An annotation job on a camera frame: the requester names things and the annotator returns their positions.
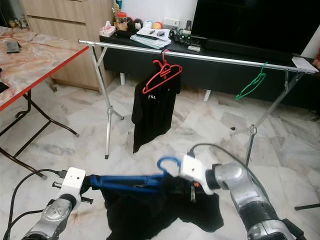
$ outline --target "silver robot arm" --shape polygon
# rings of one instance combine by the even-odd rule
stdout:
[[[208,195],[220,188],[230,190],[249,240],[294,240],[263,191],[239,163],[214,165],[208,170],[198,159],[185,155],[179,175],[200,183]]]
[[[68,217],[81,203],[80,190],[86,172],[70,167],[59,187],[55,200],[50,201],[43,210],[40,220],[31,228],[22,240],[58,240],[66,228]]]

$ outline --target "wooden cabinet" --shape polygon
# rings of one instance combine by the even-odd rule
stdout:
[[[33,32],[66,38],[99,41],[99,29],[112,20],[113,0],[20,0]],[[101,67],[108,85],[112,73]],[[97,74],[87,50],[52,76],[58,84],[98,90]]]

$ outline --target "marble tabletop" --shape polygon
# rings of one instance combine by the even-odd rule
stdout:
[[[21,45],[19,53],[7,54],[5,42],[10,40]],[[0,93],[0,111],[87,49],[63,38],[0,26],[1,81],[9,86]]]

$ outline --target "small box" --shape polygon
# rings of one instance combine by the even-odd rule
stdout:
[[[115,26],[111,26],[109,21],[106,21],[105,26],[100,28],[99,34],[100,36],[109,38],[116,31]]]

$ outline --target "horizontal metal bar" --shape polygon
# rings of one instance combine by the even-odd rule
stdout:
[[[105,43],[105,42],[98,42],[98,41],[79,40],[79,43],[85,44],[85,45],[91,45],[94,47],[107,47],[107,48],[112,48],[112,49],[135,51],[135,52],[142,52],[142,53],[149,53],[149,54],[160,54],[162,52],[161,50],[156,50],[156,49],[149,49],[149,48],[136,47],[136,46],[126,46],[126,45],[119,45],[119,44]],[[236,64],[236,65],[251,66],[251,67],[258,67],[258,68],[262,67],[265,64],[263,62],[243,61],[243,60],[237,60],[237,59],[196,55],[196,54],[174,52],[174,51],[167,51],[165,53],[165,55],[172,56],[172,57],[179,57],[179,58],[203,60],[203,61],[225,63],[225,64]],[[305,73],[305,74],[316,73],[315,70],[311,70],[311,69],[283,66],[283,65],[275,65],[275,64],[266,64],[264,66],[264,68],[281,70],[281,71],[289,71],[289,72],[295,72],[295,73]]]

